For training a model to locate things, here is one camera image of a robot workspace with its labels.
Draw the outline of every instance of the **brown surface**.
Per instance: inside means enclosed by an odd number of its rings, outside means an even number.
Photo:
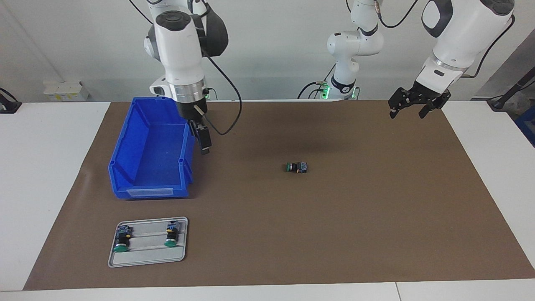
[[[211,104],[224,127],[237,104]],[[195,152],[191,198],[124,201],[107,172],[128,103],[113,103],[26,290],[534,278],[441,112],[384,102],[246,103]],[[288,161],[310,172],[283,172]],[[186,216],[183,262],[109,268],[120,221]]]

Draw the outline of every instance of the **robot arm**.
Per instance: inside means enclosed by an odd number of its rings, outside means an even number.
[[[334,33],[327,42],[329,52],[337,60],[334,75],[328,83],[328,98],[349,98],[358,72],[354,57],[378,54],[384,45],[374,0],[356,0],[351,19],[357,26],[356,31]]]
[[[420,118],[441,109],[451,97],[448,88],[503,32],[514,18],[513,9],[514,0],[430,0],[422,23],[437,45],[413,87],[399,88],[388,101],[390,116],[413,104],[425,105]]]
[[[189,122],[202,154],[212,145],[201,113],[208,111],[208,90],[201,65],[203,56],[215,57],[228,45],[225,24],[204,0],[158,0],[149,3],[154,24],[144,41],[146,52],[160,61],[165,75],[150,91],[173,98],[181,117]]]

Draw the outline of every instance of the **blue crate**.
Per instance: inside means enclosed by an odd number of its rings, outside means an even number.
[[[535,146],[535,107],[520,116],[515,120],[515,123],[531,144]]]
[[[166,97],[136,97],[108,166],[120,199],[188,196],[195,137]]]

